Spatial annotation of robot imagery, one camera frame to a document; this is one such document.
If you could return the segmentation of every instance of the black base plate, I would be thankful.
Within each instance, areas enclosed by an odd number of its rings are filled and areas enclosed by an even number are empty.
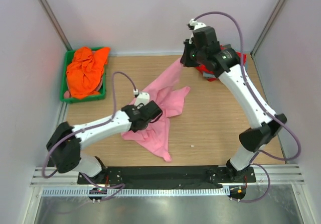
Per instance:
[[[148,166],[108,167],[110,185],[125,183],[126,189],[213,189],[220,183],[243,183],[244,177],[231,181],[226,167],[219,166]],[[256,182],[254,170],[249,167],[245,173],[248,183]],[[78,184],[88,184],[78,177]]]

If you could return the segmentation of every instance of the green basket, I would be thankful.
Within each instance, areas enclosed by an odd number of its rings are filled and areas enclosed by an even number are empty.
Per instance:
[[[94,47],[91,48],[93,51],[97,51],[103,47]],[[72,62],[72,59],[74,58],[76,50],[74,51],[67,51],[65,55],[64,60],[64,75],[62,78],[61,88],[60,88],[60,101],[66,102],[66,103],[76,103],[76,102],[88,102],[88,101],[95,101],[95,100],[101,100],[106,98],[106,68],[103,75],[103,81],[102,81],[102,87],[99,90],[99,95],[92,95],[85,97],[84,99],[77,99],[74,97],[71,98],[64,98],[64,93],[68,90],[67,86],[67,66]]]

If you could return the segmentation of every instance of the pink towel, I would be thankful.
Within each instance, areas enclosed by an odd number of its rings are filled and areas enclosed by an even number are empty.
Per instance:
[[[123,139],[135,140],[154,155],[163,157],[168,162],[172,161],[169,154],[169,117],[182,113],[184,98],[190,91],[190,87],[173,90],[173,86],[179,81],[182,69],[183,66],[178,59],[143,90],[148,92],[150,100],[154,100],[163,110],[161,118],[153,124],[148,124],[145,130],[121,134]]]

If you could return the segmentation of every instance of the white wall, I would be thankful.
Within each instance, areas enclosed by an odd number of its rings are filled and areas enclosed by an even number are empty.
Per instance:
[[[234,16],[253,49],[277,0],[48,0],[73,48],[110,46],[117,54],[181,53],[191,32],[186,24],[208,11]],[[222,16],[203,19],[221,43],[239,49],[233,23]]]
[[[321,0],[288,0],[255,56],[269,103],[287,115],[302,142],[297,163],[315,206],[321,199],[320,4]],[[293,156],[294,140],[285,131],[280,138],[287,156]],[[320,205],[313,208],[320,215]]]
[[[0,16],[0,222],[16,224],[57,121],[65,48],[38,0],[0,0]]]

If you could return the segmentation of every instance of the wooden surface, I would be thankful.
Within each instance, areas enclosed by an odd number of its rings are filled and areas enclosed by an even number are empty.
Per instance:
[[[71,125],[84,124],[112,114],[111,75],[123,71],[143,90],[179,56],[112,57],[107,67],[107,96],[105,100],[75,103],[69,106],[67,121]],[[248,75],[262,94],[255,67],[248,56]],[[116,76],[117,109],[133,99],[132,85],[124,76]],[[98,156],[106,166],[151,165],[217,165],[225,164],[240,146],[239,134],[249,128],[243,110],[234,96],[220,82],[208,82],[193,68],[184,68],[177,88],[191,87],[185,99],[183,113],[171,118],[169,153],[172,162],[165,162],[134,141],[119,135],[111,136],[86,148],[85,152]],[[265,148],[282,156],[277,138]],[[256,163],[283,163],[259,154]]]

